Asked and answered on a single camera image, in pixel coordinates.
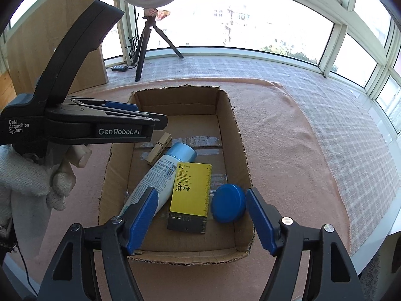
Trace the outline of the left black sleeve forearm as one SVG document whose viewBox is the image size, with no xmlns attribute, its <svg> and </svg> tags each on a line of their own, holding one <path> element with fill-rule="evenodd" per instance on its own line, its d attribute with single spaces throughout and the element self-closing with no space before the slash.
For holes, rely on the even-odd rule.
<svg viewBox="0 0 401 301">
<path fill-rule="evenodd" d="M 13 250 L 18 246 L 16 233 L 14 230 L 14 225 L 12 218 L 7 220 L 6 224 L 1 224 L 0 233 L 0 263 L 3 265 L 6 253 L 13 252 Z"/>
</svg>

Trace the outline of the left white gloved hand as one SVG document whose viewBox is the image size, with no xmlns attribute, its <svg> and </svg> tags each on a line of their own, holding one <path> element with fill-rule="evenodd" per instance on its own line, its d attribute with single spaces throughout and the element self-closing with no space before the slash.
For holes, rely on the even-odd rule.
<svg viewBox="0 0 401 301">
<path fill-rule="evenodd" d="M 11 194 L 44 197 L 50 209 L 64 211 L 65 198 L 76 184 L 72 166 L 86 166 L 92 150 L 85 145 L 71 146 L 59 165 L 45 166 L 19 155 L 12 146 L 1 146 L 1 226 L 12 217 Z"/>
</svg>

